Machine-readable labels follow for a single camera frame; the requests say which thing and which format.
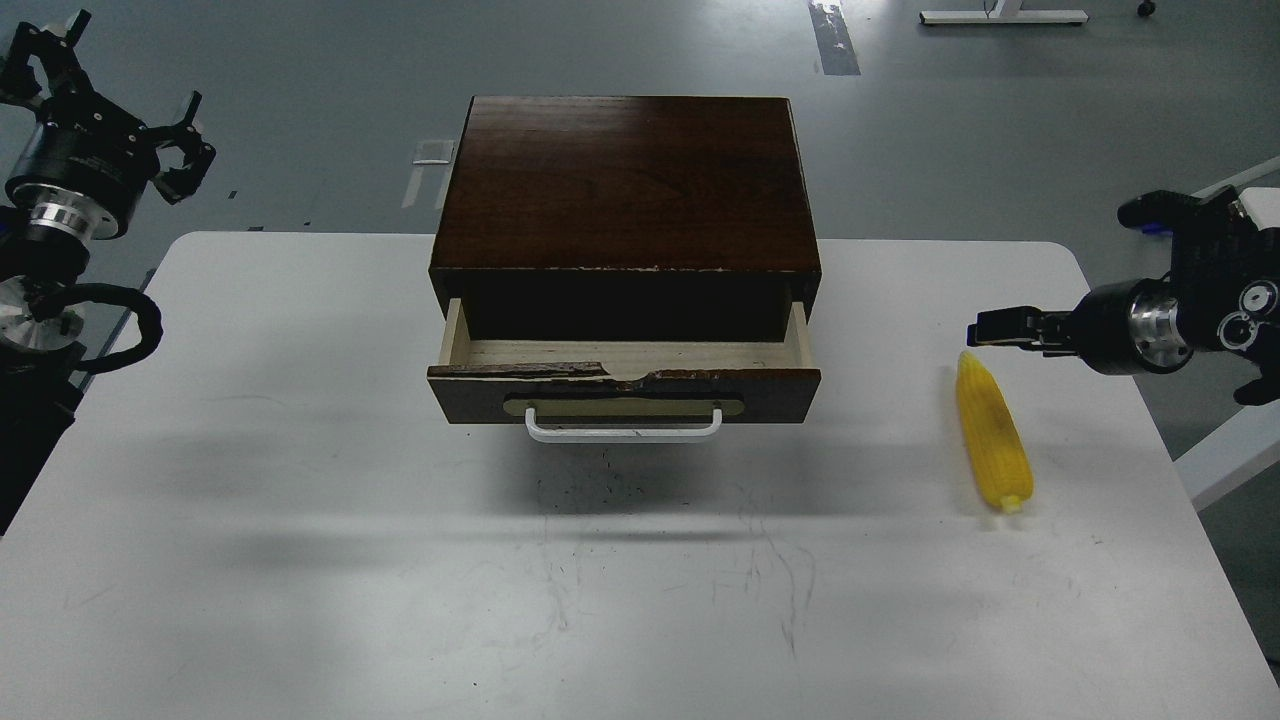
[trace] open drawer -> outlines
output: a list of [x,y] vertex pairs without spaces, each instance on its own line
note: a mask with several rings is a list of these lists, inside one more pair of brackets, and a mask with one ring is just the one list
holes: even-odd
[[778,342],[480,340],[449,300],[428,380],[451,423],[801,423],[822,377],[803,302]]

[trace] wooden box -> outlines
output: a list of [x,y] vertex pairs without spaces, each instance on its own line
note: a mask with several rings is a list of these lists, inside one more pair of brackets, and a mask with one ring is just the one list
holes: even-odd
[[787,100],[476,97],[428,379],[451,423],[799,423],[819,275]]

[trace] corn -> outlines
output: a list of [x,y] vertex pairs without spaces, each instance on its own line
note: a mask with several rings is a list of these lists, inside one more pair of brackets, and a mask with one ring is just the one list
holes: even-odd
[[1032,466],[996,378],[969,351],[960,354],[956,405],[982,498],[1005,512],[1018,512],[1036,487]]

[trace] drawer handle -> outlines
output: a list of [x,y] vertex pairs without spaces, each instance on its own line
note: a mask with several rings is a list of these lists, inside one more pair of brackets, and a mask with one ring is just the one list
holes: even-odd
[[544,428],[538,424],[538,410],[525,407],[525,427],[538,442],[707,442],[721,428],[724,413],[712,410],[712,423],[705,428]]

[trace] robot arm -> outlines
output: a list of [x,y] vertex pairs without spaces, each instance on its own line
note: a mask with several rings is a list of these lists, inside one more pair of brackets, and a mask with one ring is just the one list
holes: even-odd
[[[88,20],[81,10],[65,28],[19,23],[0,46],[0,104],[36,115],[31,141],[4,183],[14,206],[0,206],[0,534],[74,421],[81,391],[70,374],[118,370],[160,343],[160,309],[146,295],[77,284],[88,265],[87,245],[128,231],[148,182],[170,204],[196,192],[215,155],[196,123],[198,92],[177,123],[147,127],[93,90],[76,58]],[[47,94],[33,59],[45,70]],[[168,147],[182,151],[182,165],[161,169],[157,151]],[[76,342],[84,302],[132,311],[141,342],[84,359]]]
[[1079,356],[1110,375],[1172,373],[1194,351],[1226,351],[1262,377],[1242,405],[1280,398],[1280,191],[1234,187],[1198,199],[1169,191],[1123,205],[1120,224],[1172,234],[1169,273],[1098,287],[1070,311],[1019,306],[979,313],[968,343]]

